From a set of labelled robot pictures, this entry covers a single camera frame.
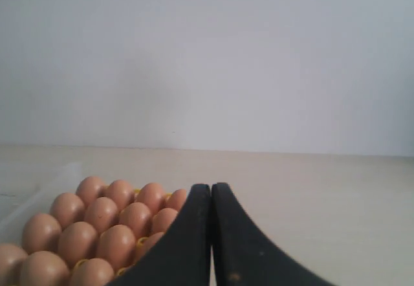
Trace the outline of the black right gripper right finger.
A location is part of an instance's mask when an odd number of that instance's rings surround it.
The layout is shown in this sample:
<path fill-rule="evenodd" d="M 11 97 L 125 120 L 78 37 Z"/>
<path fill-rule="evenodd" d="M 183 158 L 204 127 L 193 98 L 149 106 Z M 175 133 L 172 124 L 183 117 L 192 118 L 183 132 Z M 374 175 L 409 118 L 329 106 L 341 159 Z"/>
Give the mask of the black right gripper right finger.
<path fill-rule="evenodd" d="M 230 186 L 212 186 L 210 239 L 217 285 L 331 285 L 276 246 Z"/>

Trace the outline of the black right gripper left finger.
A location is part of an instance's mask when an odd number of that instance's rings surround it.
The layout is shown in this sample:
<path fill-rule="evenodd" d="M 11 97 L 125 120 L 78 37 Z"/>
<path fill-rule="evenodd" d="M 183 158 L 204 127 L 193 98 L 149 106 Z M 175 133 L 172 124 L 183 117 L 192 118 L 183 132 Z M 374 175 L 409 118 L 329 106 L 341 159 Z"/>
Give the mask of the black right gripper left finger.
<path fill-rule="evenodd" d="M 194 184 L 165 234 L 109 285 L 209 285 L 210 204 L 210 187 Z"/>

